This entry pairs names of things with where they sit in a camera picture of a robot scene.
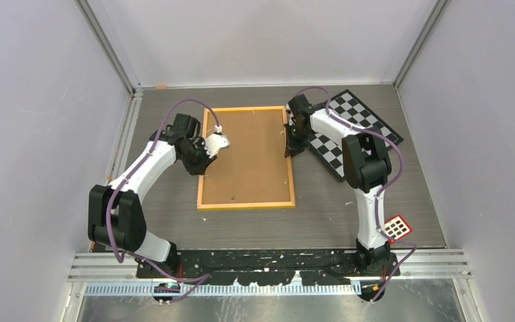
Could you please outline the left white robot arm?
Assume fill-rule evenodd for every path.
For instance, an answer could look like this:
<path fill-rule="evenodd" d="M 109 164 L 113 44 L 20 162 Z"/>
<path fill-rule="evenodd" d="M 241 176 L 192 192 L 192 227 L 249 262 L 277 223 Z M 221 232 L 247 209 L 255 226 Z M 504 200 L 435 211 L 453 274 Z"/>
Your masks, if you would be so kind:
<path fill-rule="evenodd" d="M 142 154 L 115 180 L 95 185 L 89 193 L 88 238 L 108 246 L 117 258 L 133 253 L 153 261 L 153 269 L 169 278 L 178 271 L 174 243 L 162 239 L 147 228 L 141 202 L 159 177 L 181 162 L 187 173 L 203 175 L 230 143 L 221 125 L 207 137 L 201 137 L 200 121 L 179 113 L 174 122 L 157 129 Z"/>

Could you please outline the yellow picture frame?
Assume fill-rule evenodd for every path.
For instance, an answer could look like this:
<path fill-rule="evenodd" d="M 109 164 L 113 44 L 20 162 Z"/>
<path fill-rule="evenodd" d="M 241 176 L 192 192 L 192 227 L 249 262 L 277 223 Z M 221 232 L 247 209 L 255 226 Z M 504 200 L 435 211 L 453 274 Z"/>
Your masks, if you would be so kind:
<path fill-rule="evenodd" d="M 294 208 L 292 159 L 284 155 L 288 114 L 283 106 L 226 107 L 205 111 L 203 136 L 218 119 L 229 147 L 198 179 L 199 210 Z"/>

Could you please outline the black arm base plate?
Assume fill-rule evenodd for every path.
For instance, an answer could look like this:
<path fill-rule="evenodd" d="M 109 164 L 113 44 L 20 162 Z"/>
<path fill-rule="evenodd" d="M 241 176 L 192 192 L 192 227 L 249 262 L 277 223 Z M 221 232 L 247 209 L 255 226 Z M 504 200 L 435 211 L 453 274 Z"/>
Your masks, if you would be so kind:
<path fill-rule="evenodd" d="M 161 271 L 173 277 L 194 280 L 208 274 L 205 285 L 249 286 L 287 285 L 301 280 L 305 286 L 348 284 L 352 277 L 382 282 L 393 271 L 396 254 L 383 262 L 362 268 L 355 261 L 355 250 L 182 250 L 170 254 L 165 262 L 153 265 L 137 262 L 138 278 L 160 278 Z"/>

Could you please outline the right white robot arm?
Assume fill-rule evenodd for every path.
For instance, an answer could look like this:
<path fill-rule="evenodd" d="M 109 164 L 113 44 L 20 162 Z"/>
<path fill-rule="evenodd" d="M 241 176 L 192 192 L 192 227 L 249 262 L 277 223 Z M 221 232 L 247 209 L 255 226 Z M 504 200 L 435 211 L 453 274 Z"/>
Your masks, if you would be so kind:
<path fill-rule="evenodd" d="M 378 226 L 384 217 L 383 197 L 377 193 L 388 183 L 392 170 L 385 137 L 376 128 L 356 127 L 320 103 L 309 103 L 303 94 L 289 100 L 286 112 L 294 118 L 284 125 L 286 158 L 303 152 L 314 133 L 341 150 L 344 177 L 357 198 L 356 266 L 364 275 L 375 274 L 390 258 L 390 243 Z"/>

